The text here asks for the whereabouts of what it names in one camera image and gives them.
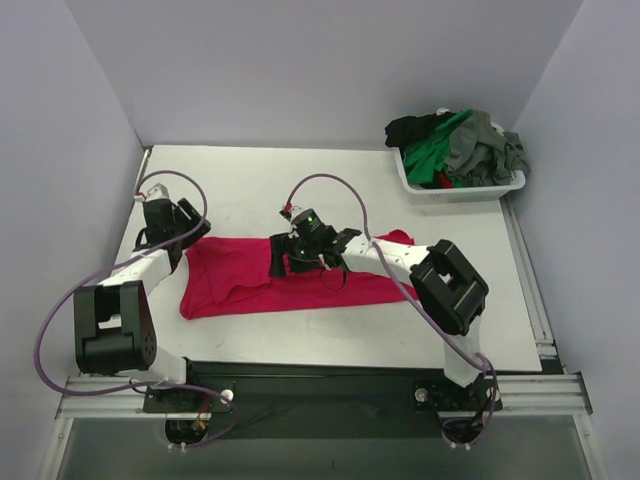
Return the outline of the red t-shirt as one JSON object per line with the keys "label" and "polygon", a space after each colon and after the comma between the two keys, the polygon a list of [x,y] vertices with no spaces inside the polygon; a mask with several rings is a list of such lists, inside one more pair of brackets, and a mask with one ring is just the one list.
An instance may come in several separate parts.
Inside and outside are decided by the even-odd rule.
{"label": "red t-shirt", "polygon": [[207,237],[186,253],[188,280],[179,306],[187,320],[398,303],[405,296],[382,276],[336,270],[269,276],[266,238]]}

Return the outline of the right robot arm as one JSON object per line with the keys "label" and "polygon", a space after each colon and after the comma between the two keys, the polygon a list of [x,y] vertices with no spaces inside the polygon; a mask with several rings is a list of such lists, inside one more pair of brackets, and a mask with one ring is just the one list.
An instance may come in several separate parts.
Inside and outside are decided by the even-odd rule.
{"label": "right robot arm", "polygon": [[289,229],[269,237],[271,277],[340,270],[390,279],[444,342],[444,399],[455,408],[476,400],[476,379],[487,369],[479,323],[489,287],[454,243],[405,245],[365,230],[337,231],[312,209],[281,215]]}

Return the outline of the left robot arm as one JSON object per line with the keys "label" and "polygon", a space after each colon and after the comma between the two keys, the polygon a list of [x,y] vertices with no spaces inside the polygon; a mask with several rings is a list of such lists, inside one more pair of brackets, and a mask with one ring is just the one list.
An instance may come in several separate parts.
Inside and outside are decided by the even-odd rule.
{"label": "left robot arm", "polygon": [[73,295],[75,359],[85,374],[168,382],[167,400],[188,412],[200,404],[203,389],[188,377],[187,359],[158,345],[148,296],[211,225],[185,198],[146,200],[142,209],[145,227],[130,258],[109,277]]}

